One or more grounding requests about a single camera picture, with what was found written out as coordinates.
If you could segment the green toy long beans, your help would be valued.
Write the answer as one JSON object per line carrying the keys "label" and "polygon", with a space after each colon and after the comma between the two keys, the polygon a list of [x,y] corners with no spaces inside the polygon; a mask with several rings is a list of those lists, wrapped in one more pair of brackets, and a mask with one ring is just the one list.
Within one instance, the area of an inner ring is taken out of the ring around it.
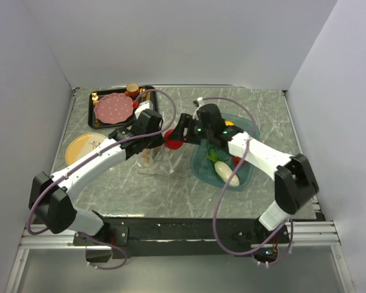
{"label": "green toy long beans", "polygon": [[214,148],[212,145],[209,145],[207,147],[207,157],[206,158],[207,158],[207,160],[211,161],[215,176],[217,177],[217,180],[220,180],[221,178],[218,175],[218,173],[216,171],[216,166],[215,166],[215,164],[220,160],[220,158],[218,157],[217,149]]}

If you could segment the red toy apple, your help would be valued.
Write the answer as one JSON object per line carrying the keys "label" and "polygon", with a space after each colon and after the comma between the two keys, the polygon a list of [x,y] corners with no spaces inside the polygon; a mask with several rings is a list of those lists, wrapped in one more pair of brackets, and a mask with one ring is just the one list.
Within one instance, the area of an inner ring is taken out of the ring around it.
{"label": "red toy apple", "polygon": [[170,138],[171,133],[174,131],[174,129],[169,129],[165,134],[164,134],[164,145],[170,149],[170,150],[177,150],[179,149],[181,146],[183,146],[183,142],[181,141],[177,141],[177,140],[173,140]]}

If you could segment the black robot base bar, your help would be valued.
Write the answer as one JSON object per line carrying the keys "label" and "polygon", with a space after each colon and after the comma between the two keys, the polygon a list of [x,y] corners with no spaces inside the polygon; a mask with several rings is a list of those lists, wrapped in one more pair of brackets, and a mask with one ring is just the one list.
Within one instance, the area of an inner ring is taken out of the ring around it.
{"label": "black robot base bar", "polygon": [[89,262],[145,256],[255,256],[274,263],[279,245],[291,246],[293,228],[285,223],[268,231],[257,219],[153,219],[107,217],[95,236],[77,233]]}

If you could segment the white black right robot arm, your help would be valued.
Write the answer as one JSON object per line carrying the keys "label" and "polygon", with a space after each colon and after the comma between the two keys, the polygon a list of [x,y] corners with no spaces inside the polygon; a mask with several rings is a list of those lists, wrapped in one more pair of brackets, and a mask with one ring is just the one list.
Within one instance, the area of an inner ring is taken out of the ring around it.
{"label": "white black right robot arm", "polygon": [[259,217],[260,225],[254,229],[261,243],[269,243],[276,236],[276,228],[318,194],[319,186],[305,155],[282,153],[254,139],[242,128],[228,126],[215,104],[199,106],[194,115],[181,114],[168,138],[196,145],[206,140],[247,161],[274,181],[274,202]]}

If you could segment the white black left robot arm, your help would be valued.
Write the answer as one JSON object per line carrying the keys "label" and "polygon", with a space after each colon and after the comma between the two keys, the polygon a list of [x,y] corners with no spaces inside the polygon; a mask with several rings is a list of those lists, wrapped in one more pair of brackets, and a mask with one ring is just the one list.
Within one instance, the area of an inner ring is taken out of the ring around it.
{"label": "white black left robot arm", "polygon": [[117,128],[93,151],[53,175],[41,172],[32,180],[29,199],[31,215],[36,215],[54,234],[70,229],[87,234],[95,245],[104,244],[109,230],[101,215],[73,206],[79,195],[98,176],[151,145],[163,142],[162,116],[145,109],[130,129]]}

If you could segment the white toy daikon radish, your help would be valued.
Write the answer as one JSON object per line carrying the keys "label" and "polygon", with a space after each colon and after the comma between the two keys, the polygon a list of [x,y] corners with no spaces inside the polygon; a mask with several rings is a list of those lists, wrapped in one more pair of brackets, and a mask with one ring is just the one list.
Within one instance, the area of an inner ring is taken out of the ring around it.
{"label": "white toy daikon radish", "polygon": [[[217,175],[226,183],[232,175],[232,169],[222,161],[217,161],[214,164]],[[240,185],[240,181],[237,175],[233,175],[229,183],[230,186],[236,187]]]}

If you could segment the clear polka dot zip bag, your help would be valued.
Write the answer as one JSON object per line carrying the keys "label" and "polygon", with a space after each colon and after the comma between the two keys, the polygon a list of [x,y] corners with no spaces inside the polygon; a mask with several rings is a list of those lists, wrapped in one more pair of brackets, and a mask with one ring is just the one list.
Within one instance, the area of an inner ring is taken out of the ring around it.
{"label": "clear polka dot zip bag", "polygon": [[138,155],[137,155],[137,164],[139,166],[139,172],[146,175],[170,175],[172,174],[178,164],[180,163],[185,147],[182,146],[177,150],[170,150],[165,145],[158,146],[153,148],[154,151],[154,163],[149,167],[141,167],[138,163]]}

